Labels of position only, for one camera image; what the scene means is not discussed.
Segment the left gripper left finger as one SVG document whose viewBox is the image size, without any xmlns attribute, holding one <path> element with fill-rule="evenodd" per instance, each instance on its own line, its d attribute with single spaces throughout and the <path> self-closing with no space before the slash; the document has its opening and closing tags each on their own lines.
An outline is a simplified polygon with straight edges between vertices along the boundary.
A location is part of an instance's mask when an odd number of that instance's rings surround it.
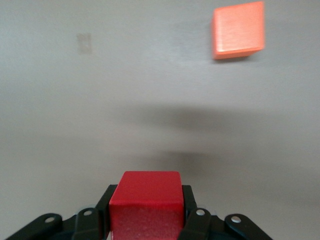
<svg viewBox="0 0 320 240">
<path fill-rule="evenodd" d="M 106 240 L 111 231 L 110 200 L 117 188 L 111 184 L 95 205 L 68 219 L 43 214 L 9 236 L 8 240 Z"/>
</svg>

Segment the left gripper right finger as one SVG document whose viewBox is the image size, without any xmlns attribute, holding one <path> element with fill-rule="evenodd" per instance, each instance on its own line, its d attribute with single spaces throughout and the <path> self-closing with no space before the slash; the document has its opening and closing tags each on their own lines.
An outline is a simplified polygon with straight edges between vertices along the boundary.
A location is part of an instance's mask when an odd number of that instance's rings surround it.
<svg viewBox="0 0 320 240">
<path fill-rule="evenodd" d="M 182 186 L 185 222 L 179 240 L 271 240 L 250 218 L 240 213 L 224 220 L 197 206 L 192 187 Z"/>
</svg>

